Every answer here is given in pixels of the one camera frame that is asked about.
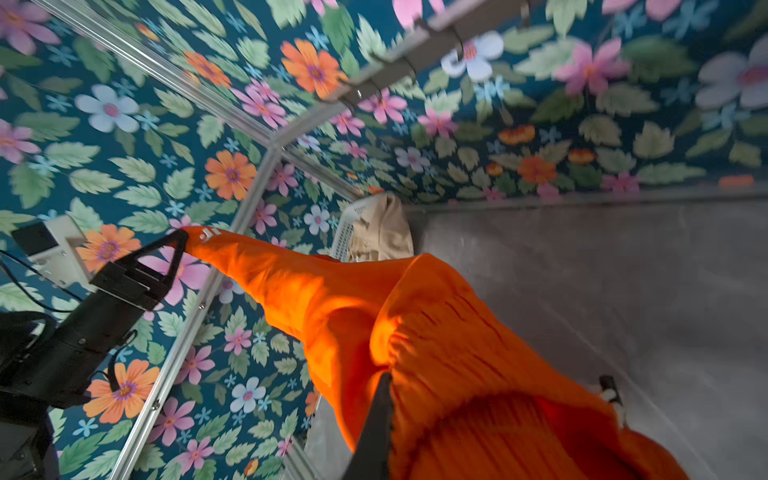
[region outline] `floral wallpaper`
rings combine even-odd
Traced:
[[[63,214],[85,232],[78,252],[91,271],[174,228],[227,229],[257,175],[260,145],[30,2],[0,0],[0,74],[8,185],[0,194],[0,247],[18,256],[13,230]],[[267,174],[250,234],[327,253],[346,203],[291,165]],[[161,250],[143,261],[165,272],[169,259]],[[90,402],[51,411],[64,478],[109,475],[210,270],[190,256],[182,262],[163,303],[116,353],[121,389],[95,379]],[[35,299],[57,310],[77,306],[8,266]],[[301,345],[271,329],[235,283],[226,280],[217,298],[138,461],[141,478],[275,478],[291,435],[307,428],[316,394]],[[41,308],[0,280],[0,309]]]
[[[445,7],[91,4],[276,129]],[[547,0],[529,26],[465,39],[297,145],[365,192],[416,203],[748,185],[765,176],[766,11],[766,0]]]

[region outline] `gray floor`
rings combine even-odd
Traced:
[[[768,471],[768,201],[411,213],[510,329],[691,478]]]

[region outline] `orange garment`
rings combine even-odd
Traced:
[[[337,263],[234,233],[204,241],[203,227],[185,230],[188,253],[236,280],[270,325],[304,344],[310,377],[352,450],[379,377],[392,373],[392,480],[687,478],[431,255]]]

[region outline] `cable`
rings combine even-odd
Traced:
[[[9,253],[9,252],[7,252],[5,250],[0,250],[0,255],[5,255],[6,257],[10,258],[11,260],[15,261],[19,265],[21,265],[24,268],[26,268],[27,270],[29,270],[30,272],[33,272],[35,275],[39,276],[40,278],[45,279],[45,280],[47,280],[49,282],[52,282],[51,279],[49,279],[48,277],[46,277],[42,273],[38,272],[37,270],[35,270],[35,268],[32,267],[29,263],[26,263],[24,260],[20,260],[16,255],[14,255],[12,253]],[[78,302],[82,302],[83,301],[82,298],[80,298],[79,296],[77,296],[74,293],[72,293],[69,289],[64,288],[63,286],[60,286],[59,289],[62,292],[66,293],[67,295],[69,295],[72,298],[74,298],[75,300],[77,300]]]
[[[11,279],[11,281],[32,301],[35,303],[35,305],[41,306],[46,310],[50,310],[52,312],[56,313],[70,313],[74,310],[57,310],[51,306],[45,305],[44,303],[40,303],[36,298],[34,298],[25,288],[23,285],[19,283],[18,280],[16,280],[16,277],[13,276],[13,273],[11,273],[11,269],[8,268],[7,265],[5,265],[3,262],[0,262],[0,269],[2,269],[5,272],[5,275],[8,275],[8,278]]]

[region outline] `white flower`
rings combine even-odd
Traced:
[[[699,81],[709,84],[696,95],[700,108],[717,108],[739,95],[742,108],[768,107],[768,35],[755,42],[748,58],[727,51],[709,60]]]
[[[232,389],[235,400],[230,404],[230,411],[239,412],[242,409],[245,413],[251,413],[256,409],[256,401],[264,398],[265,395],[266,389],[259,386],[259,378],[251,377],[245,385],[240,383]]]
[[[118,97],[107,85],[94,85],[94,96],[78,95],[74,104],[78,110],[92,114],[88,123],[98,131],[109,133],[117,125],[119,129],[132,133],[139,129],[139,122],[129,117],[139,111],[139,105],[131,97]]]
[[[304,223],[310,226],[312,235],[317,235],[320,231],[327,232],[331,227],[328,224],[330,216],[328,210],[321,210],[317,205],[312,205],[310,212],[304,215]]]
[[[493,73],[491,62],[502,56],[504,52],[504,39],[496,31],[474,37],[464,42],[464,56],[458,59],[458,52],[451,50],[442,58],[440,65],[451,78],[458,78],[467,71],[469,77],[475,83],[488,80]]]
[[[403,167],[411,167],[411,170],[420,174],[424,171],[424,167],[429,166],[429,159],[422,157],[422,152],[418,148],[408,147],[405,151],[398,147],[395,149],[395,155],[397,155],[397,163]]]

